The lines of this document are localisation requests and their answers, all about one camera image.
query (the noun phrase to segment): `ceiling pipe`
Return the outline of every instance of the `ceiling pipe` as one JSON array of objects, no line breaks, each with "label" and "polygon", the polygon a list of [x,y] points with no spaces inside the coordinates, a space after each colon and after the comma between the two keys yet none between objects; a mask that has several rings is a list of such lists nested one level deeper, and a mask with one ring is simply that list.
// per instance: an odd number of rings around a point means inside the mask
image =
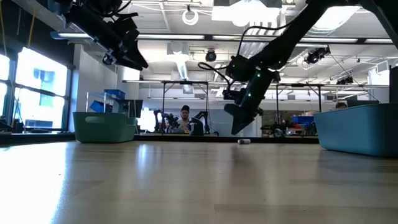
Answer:
[{"label": "ceiling pipe", "polygon": [[159,6],[160,6],[160,9],[162,10],[163,20],[164,20],[164,24],[166,25],[167,32],[170,33],[171,32],[170,25],[169,25],[169,21],[167,20],[167,17],[166,17],[166,12],[164,11],[164,5],[162,2],[160,2]]}]

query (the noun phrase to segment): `security camera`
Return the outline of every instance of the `security camera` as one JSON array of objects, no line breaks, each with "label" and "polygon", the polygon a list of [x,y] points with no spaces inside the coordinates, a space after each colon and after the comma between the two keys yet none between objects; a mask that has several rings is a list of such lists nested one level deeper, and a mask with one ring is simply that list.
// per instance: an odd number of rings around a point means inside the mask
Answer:
[{"label": "security camera", "polygon": [[206,61],[207,62],[214,62],[217,59],[217,54],[213,49],[207,51],[206,54]]}]

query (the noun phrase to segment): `man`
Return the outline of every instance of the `man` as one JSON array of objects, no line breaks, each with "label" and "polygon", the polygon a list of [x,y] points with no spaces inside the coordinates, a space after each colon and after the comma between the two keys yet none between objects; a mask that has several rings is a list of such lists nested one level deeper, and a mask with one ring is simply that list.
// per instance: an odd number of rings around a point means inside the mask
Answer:
[{"label": "man", "polygon": [[189,106],[184,105],[181,109],[180,113],[181,119],[177,121],[178,123],[178,130],[181,131],[188,131],[188,125],[189,125]]}]

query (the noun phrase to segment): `person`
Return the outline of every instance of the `person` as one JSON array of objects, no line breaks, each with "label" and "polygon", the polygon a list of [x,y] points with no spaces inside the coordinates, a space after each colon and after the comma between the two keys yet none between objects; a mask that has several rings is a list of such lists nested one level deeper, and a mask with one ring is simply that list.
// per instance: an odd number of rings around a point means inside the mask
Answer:
[{"label": "person", "polygon": [[336,103],[336,110],[342,110],[342,109],[346,109],[346,108],[347,108],[347,104],[342,103],[342,102]]},{"label": "person", "polygon": [[188,131],[189,130],[189,128],[188,128],[188,125],[189,125],[189,106],[187,106],[187,105],[184,105],[183,107],[182,107],[182,109],[181,109],[181,112],[180,112],[180,116],[181,116],[181,119],[179,119],[178,121],[177,121],[177,123],[178,123],[178,130],[181,130],[181,131]]}]

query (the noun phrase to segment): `wall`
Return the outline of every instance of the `wall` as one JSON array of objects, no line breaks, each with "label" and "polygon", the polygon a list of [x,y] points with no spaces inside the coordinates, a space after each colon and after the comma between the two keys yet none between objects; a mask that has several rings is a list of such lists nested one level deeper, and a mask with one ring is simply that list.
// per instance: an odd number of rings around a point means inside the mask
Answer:
[{"label": "wall", "polygon": [[72,113],[86,111],[87,92],[103,92],[118,85],[118,74],[86,53],[81,45],[75,46],[73,63],[76,69],[72,77],[70,131],[74,131]]},{"label": "wall", "polygon": [[123,80],[139,80],[139,71],[133,70],[131,68],[126,68],[123,66],[118,66],[118,82],[116,88],[126,93],[126,99],[137,100],[139,94],[139,84],[138,83],[123,83]]}]

